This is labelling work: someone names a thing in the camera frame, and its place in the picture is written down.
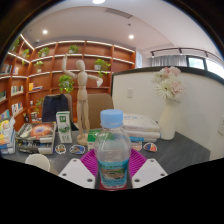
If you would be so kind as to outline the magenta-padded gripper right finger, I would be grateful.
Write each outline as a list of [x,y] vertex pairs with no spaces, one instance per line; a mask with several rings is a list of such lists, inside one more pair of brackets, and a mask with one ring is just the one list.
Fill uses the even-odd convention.
[[167,176],[166,171],[154,159],[147,159],[132,149],[129,159],[129,175],[133,188],[141,188]]

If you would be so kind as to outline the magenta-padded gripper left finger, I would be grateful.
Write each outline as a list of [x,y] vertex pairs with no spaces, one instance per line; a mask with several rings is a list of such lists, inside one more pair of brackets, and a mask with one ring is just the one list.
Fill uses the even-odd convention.
[[95,188],[97,175],[98,162],[93,150],[80,159],[71,159],[59,174],[61,178],[89,189]]

